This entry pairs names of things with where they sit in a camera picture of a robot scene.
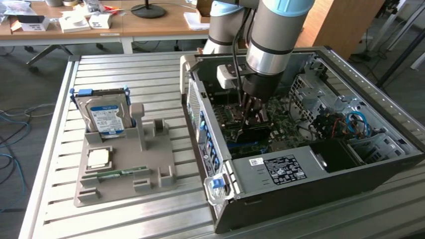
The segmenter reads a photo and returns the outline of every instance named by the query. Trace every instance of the red cable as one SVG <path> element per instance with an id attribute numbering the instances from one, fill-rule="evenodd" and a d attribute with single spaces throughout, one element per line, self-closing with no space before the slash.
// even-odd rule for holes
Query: red cable
<path id="1" fill-rule="evenodd" d="M 335 124 L 334 124 L 334 129 L 332 129 L 332 138 L 335 136 L 335 129 L 338 127 L 338 122 L 342 120 L 342 118 L 338 118 L 338 120 L 335 121 Z"/>

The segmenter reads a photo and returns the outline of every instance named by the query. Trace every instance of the chair wheel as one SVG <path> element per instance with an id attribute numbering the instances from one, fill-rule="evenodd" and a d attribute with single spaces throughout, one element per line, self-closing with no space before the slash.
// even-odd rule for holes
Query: chair wheel
<path id="1" fill-rule="evenodd" d="M 97 47 L 98 47 L 98 49 L 99 49 L 99 50 L 106 49 L 105 45 L 103 45 L 103 44 L 101 44 L 101 43 L 97 43 Z"/>
<path id="2" fill-rule="evenodd" d="M 27 52 L 34 52 L 34 47 L 33 46 L 25 46 L 25 49 Z"/>
<path id="3" fill-rule="evenodd" d="M 39 68 L 37 66 L 30 66 L 29 71 L 31 73 L 38 73 L 39 72 Z"/>

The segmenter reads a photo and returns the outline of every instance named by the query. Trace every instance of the white box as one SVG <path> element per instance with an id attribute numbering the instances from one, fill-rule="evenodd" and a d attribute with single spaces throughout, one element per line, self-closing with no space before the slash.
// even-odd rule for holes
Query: white box
<path id="1" fill-rule="evenodd" d="M 93 15 L 89 23 L 94 29 L 110 29 L 113 21 L 111 14 Z"/>
<path id="2" fill-rule="evenodd" d="M 26 22 L 21 21 L 21 27 L 23 31 L 47 31 L 50 25 L 50 19 L 46 16 L 26 16 L 26 17 L 39 17 L 38 19 L 27 18 Z"/>
<path id="3" fill-rule="evenodd" d="M 85 17 L 63 16 L 59 19 L 63 33 L 91 30 L 91 26 Z"/>

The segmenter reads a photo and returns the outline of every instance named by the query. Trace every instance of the wooden cabinet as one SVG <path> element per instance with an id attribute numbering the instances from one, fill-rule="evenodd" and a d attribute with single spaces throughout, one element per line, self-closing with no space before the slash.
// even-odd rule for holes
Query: wooden cabinet
<path id="1" fill-rule="evenodd" d="M 296 46 L 328 45 L 348 59 L 386 0 L 316 0 Z"/>

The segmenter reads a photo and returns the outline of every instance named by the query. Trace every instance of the hard drive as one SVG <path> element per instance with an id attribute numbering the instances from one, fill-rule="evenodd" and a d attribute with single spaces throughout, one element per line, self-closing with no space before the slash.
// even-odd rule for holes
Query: hard drive
<path id="1" fill-rule="evenodd" d="M 82 112 L 89 132 L 99 132 L 103 138 L 115 138 L 126 128 L 135 126 L 130 115 L 130 89 L 81 89 L 71 99 Z"/>

